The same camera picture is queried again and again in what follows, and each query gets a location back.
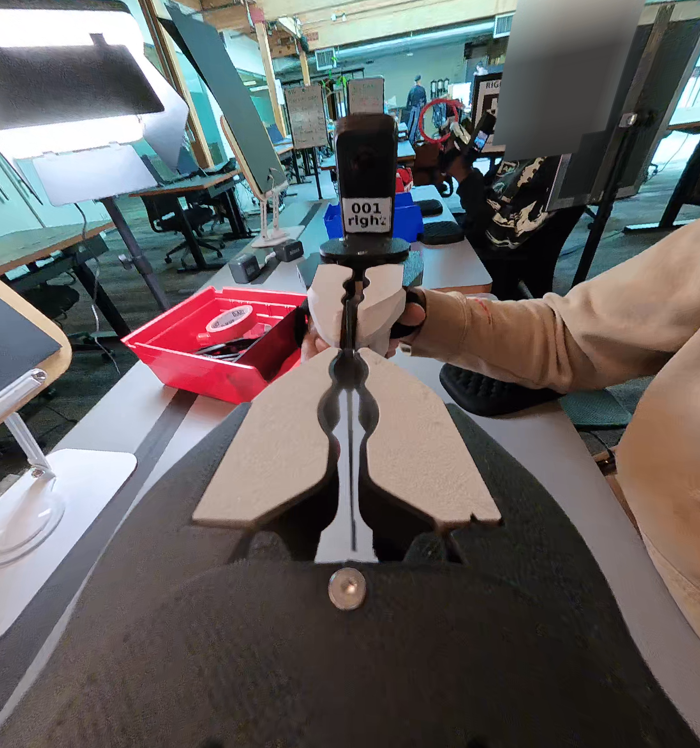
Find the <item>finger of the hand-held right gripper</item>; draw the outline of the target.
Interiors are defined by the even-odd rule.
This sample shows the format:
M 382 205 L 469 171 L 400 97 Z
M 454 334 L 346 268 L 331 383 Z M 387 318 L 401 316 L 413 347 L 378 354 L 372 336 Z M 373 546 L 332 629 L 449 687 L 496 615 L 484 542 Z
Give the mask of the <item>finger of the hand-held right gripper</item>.
M 308 289 L 312 323 L 319 337 L 331 347 L 341 345 L 345 284 L 350 280 L 350 267 L 319 265 Z
M 368 283 L 356 308 L 355 350 L 368 348 L 386 355 L 391 328 L 404 312 L 404 265 L 378 265 L 365 270 Z

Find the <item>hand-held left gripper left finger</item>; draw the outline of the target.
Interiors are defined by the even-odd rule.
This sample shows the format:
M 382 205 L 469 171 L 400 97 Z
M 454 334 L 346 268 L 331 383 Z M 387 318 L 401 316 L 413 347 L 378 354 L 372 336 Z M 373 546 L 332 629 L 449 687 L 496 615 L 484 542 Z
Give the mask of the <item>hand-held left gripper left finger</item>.
M 330 439 L 318 411 L 338 353 L 322 351 L 252 401 L 194 510 L 195 524 L 256 529 L 319 485 L 329 466 Z

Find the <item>thin black stick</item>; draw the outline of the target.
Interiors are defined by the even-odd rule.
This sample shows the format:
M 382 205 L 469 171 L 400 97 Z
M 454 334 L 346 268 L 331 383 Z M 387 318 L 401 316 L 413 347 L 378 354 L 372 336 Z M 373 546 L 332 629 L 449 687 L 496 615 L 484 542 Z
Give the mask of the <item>thin black stick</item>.
M 354 436 L 354 399 L 356 388 L 360 379 L 358 365 L 355 361 L 355 333 L 356 333 L 356 308 L 362 298 L 363 283 L 350 280 L 345 284 L 345 298 L 343 299 L 342 330 L 340 335 L 341 357 L 338 367 L 338 381 L 342 387 L 343 395 L 340 403 L 345 410 L 345 431 L 347 442 L 347 500 L 350 517 L 351 551 L 358 551 L 358 536 L 356 522 L 356 494 L 357 479 L 355 475 L 355 436 Z

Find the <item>red tape roll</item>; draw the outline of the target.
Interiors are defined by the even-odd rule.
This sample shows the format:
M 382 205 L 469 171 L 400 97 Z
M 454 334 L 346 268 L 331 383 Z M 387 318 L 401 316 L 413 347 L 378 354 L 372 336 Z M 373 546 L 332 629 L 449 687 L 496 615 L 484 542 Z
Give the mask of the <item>red tape roll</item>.
M 257 313 L 251 304 L 240 304 L 220 313 L 205 326 L 209 340 L 229 342 L 243 337 L 256 324 Z

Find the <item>person's right forearm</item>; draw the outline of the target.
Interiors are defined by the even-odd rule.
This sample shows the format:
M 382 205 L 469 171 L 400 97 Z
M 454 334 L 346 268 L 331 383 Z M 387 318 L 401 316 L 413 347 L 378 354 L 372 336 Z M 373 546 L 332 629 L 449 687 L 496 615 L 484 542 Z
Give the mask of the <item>person's right forearm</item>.
M 412 356 L 561 393 L 617 385 L 658 373 L 700 332 L 700 219 L 565 296 L 423 293 Z

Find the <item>blue plastic bin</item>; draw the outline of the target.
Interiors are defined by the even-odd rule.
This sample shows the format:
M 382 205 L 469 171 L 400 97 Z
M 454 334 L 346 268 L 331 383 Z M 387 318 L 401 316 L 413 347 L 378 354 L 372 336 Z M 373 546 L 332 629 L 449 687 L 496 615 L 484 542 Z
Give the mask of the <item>blue plastic bin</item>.
M 343 238 L 351 234 L 378 234 L 418 241 L 425 227 L 421 209 L 408 192 L 392 198 L 341 198 L 330 204 L 324 214 L 329 238 Z

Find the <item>red hoop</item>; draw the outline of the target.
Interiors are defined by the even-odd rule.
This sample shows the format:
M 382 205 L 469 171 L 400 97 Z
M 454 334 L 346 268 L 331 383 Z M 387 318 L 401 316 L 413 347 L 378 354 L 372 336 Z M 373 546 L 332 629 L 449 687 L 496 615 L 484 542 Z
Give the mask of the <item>red hoop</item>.
M 432 145 L 441 145 L 448 140 L 463 108 L 459 99 L 439 97 L 428 102 L 421 109 L 419 118 L 422 140 Z

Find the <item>grey table with wooden edge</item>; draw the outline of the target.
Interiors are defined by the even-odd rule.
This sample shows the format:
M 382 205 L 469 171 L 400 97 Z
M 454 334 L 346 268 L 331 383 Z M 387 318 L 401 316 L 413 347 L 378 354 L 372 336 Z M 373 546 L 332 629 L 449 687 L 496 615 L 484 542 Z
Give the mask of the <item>grey table with wooden edge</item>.
M 423 287 L 466 295 L 491 291 L 492 278 L 466 238 L 448 245 L 414 242 L 411 250 L 421 251 Z

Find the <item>wooden easel stand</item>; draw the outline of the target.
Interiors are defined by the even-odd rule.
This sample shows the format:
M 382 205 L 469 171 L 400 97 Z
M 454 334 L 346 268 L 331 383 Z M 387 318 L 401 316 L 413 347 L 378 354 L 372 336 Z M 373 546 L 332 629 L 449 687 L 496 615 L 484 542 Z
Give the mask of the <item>wooden easel stand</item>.
M 287 185 L 288 182 L 282 179 L 273 184 L 267 192 L 261 192 L 255 185 L 252 187 L 260 209 L 260 231 L 259 235 L 251 241 L 253 248 L 271 248 L 292 239 L 288 229 L 280 228 L 279 200 Z

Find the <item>printed tag poster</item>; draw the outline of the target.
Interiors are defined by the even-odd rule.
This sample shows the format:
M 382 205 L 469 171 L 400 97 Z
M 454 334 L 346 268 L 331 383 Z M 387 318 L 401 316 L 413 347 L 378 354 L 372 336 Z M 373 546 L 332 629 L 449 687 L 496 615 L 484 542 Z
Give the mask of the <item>printed tag poster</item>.
M 491 72 L 476 76 L 473 82 L 471 118 L 477 124 L 486 112 L 497 116 L 498 98 L 502 72 Z

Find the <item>grey upright panel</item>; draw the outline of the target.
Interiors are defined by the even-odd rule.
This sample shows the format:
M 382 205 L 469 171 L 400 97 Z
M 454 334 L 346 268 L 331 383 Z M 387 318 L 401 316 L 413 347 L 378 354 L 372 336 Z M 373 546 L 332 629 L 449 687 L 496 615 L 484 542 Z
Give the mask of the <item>grey upright panel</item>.
M 263 200 L 288 181 L 267 129 L 236 70 L 218 31 L 166 2 L 160 22 L 205 82 L 224 116 L 224 133 L 253 194 Z

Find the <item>black office chair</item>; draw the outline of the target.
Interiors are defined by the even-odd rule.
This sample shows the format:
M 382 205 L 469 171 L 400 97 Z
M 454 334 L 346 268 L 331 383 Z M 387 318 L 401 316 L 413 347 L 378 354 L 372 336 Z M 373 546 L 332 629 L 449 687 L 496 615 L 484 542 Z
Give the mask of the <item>black office chair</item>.
M 215 246 L 205 241 L 202 233 L 202 228 L 207 223 L 214 222 L 215 219 L 215 212 L 210 206 L 195 205 L 184 208 L 179 198 L 172 194 L 145 194 L 140 199 L 145 207 L 153 232 L 159 234 L 180 233 L 184 237 L 183 242 L 180 242 L 164 256 L 164 262 L 167 265 L 173 262 L 173 255 L 179 253 L 181 259 L 179 271 L 194 270 L 194 267 L 187 266 L 185 260 L 187 254 L 194 257 L 193 247 L 197 251 L 202 249 L 213 251 L 217 258 L 224 258 L 221 251 L 223 242 Z

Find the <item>background wooden desk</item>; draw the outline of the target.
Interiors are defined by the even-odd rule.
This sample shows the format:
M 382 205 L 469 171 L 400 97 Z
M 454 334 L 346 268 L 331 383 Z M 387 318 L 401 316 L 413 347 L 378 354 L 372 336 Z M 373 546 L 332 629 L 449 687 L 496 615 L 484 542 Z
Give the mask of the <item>background wooden desk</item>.
M 195 205 L 210 206 L 215 212 L 214 220 L 216 221 L 218 216 L 223 214 L 230 226 L 230 232 L 223 235 L 222 239 L 215 245 L 217 246 L 220 242 L 224 244 L 225 241 L 232 239 L 252 238 L 252 232 L 247 227 L 246 219 L 235 194 L 240 179 L 236 171 L 217 174 L 203 173 L 197 176 L 181 177 L 172 182 L 165 182 L 151 188 L 131 192 L 129 196 L 140 199 L 145 194 L 172 194 L 179 198 L 184 208 Z M 214 271 L 224 267 L 224 260 L 217 258 L 213 251 L 206 249 L 197 251 L 195 247 L 193 249 L 194 257 L 187 254 L 185 260 L 187 266 L 194 267 L 194 270 L 184 272 Z
M 87 264 L 108 251 L 103 233 L 114 229 L 110 221 L 92 221 L 85 228 L 72 224 L 53 228 L 16 231 L 0 237 L 0 277 L 26 266 L 27 275 L 8 281 L 14 290 L 22 291 L 50 279 L 71 272 L 93 301 L 97 311 L 111 326 L 118 339 L 130 333 L 130 328 L 99 279 Z

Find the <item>person's beige hoodie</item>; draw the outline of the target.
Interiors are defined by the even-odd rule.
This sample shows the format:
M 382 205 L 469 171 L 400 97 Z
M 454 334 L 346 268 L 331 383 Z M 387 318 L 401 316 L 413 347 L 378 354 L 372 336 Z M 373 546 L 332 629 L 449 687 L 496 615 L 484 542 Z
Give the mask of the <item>person's beige hoodie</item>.
M 646 389 L 617 472 L 647 552 L 700 639 L 700 329 Z

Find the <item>black panel on tripod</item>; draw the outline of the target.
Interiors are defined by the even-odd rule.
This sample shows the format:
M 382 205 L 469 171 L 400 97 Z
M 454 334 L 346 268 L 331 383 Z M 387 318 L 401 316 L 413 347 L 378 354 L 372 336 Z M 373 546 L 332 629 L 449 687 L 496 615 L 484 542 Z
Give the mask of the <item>black panel on tripod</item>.
M 548 207 L 596 206 L 638 193 L 700 55 L 700 2 L 644 5 L 629 45 L 607 127 L 561 156 Z

